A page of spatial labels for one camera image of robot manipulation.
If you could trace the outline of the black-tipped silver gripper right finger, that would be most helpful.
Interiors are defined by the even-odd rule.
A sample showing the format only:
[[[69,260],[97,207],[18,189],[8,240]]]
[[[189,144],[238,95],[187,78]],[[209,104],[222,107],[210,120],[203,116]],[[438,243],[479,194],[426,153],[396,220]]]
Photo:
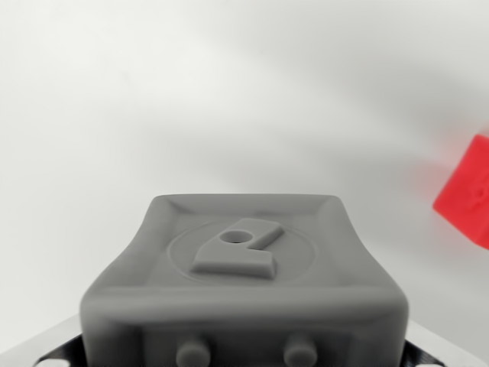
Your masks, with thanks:
[[[442,336],[409,320],[401,366],[488,366]]]

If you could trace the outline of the black-tipped silver gripper left finger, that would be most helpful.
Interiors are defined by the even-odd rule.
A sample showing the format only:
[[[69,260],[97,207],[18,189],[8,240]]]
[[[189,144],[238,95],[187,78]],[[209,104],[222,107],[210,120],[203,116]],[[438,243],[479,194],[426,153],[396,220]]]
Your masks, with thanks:
[[[57,360],[64,366],[87,366],[79,315],[1,354],[1,366],[40,366],[44,360]]]

